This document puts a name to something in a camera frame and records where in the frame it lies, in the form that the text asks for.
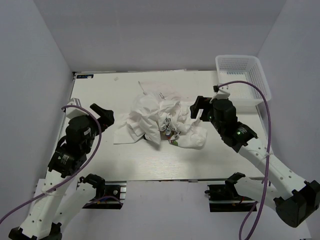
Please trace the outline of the white printed t-shirt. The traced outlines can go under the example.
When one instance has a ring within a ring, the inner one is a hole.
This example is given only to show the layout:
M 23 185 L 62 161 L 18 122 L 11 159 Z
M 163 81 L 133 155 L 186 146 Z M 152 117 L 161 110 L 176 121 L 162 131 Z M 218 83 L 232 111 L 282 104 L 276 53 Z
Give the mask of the white printed t-shirt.
M 156 135 L 159 140 L 167 140 L 171 145 L 197 149 L 205 145 L 207 130 L 199 126 L 200 113 L 191 118 L 191 103 L 180 100 L 163 100 L 155 115 Z

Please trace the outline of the white green-sleeved t-shirt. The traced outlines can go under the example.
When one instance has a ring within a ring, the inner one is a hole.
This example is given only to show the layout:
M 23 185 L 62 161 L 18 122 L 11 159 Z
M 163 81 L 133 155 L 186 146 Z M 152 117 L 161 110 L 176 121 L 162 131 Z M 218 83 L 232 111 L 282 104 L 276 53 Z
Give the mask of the white green-sleeved t-shirt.
M 139 81 L 142 89 L 132 102 L 129 114 L 125 114 L 113 135 L 113 143 L 132 144 L 145 138 L 156 145 L 161 143 L 157 136 L 158 125 L 156 113 L 160 109 L 160 102 L 164 100 L 182 100 L 182 96 L 168 84 L 151 81 Z

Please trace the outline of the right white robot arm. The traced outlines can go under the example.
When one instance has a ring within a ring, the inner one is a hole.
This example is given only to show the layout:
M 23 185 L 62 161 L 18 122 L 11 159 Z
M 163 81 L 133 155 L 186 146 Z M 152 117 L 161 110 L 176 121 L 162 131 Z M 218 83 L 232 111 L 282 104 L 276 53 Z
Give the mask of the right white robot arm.
M 194 119 L 200 110 L 200 119 L 211 122 L 222 141 L 271 182 L 264 204 L 275 210 L 284 223 L 296 228 L 320 207 L 320 184 L 316 180 L 308 182 L 268 153 L 258 135 L 238 121 L 236 108 L 230 100 L 198 96 L 190 107 L 191 118 Z

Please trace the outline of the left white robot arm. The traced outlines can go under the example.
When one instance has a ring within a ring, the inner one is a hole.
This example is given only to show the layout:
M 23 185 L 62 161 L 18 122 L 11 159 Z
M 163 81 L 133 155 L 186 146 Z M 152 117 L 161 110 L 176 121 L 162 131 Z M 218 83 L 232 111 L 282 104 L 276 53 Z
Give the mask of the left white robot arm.
M 92 148 L 94 140 L 102 140 L 102 133 L 115 122 L 114 112 L 93 103 L 94 117 L 81 106 L 73 105 L 74 113 L 66 115 L 69 123 L 65 135 L 57 143 L 47 167 L 42 193 L 31 200 L 34 203 L 23 223 L 11 229 L 11 240 L 60 240 L 62 229 L 88 203 L 105 197 L 105 180 L 90 173 L 80 178 L 79 188 L 65 202 L 62 200 L 73 180 L 88 165 L 98 151 Z

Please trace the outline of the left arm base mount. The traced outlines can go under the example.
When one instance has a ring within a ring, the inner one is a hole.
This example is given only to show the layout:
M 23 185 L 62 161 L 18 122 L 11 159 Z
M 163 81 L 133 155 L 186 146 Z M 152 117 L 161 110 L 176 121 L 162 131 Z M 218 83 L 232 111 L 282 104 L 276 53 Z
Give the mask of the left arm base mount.
M 127 183 L 107 181 L 103 187 L 103 190 L 89 200 L 83 209 L 120 210 L 122 208 L 126 197 Z

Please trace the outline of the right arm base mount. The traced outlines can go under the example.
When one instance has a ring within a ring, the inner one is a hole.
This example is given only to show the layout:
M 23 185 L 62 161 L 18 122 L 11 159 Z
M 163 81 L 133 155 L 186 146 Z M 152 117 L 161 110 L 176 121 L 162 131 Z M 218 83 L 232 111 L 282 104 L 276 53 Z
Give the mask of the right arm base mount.
M 249 212 L 255 201 L 246 196 L 232 196 L 224 184 L 210 184 L 204 191 L 211 213 Z

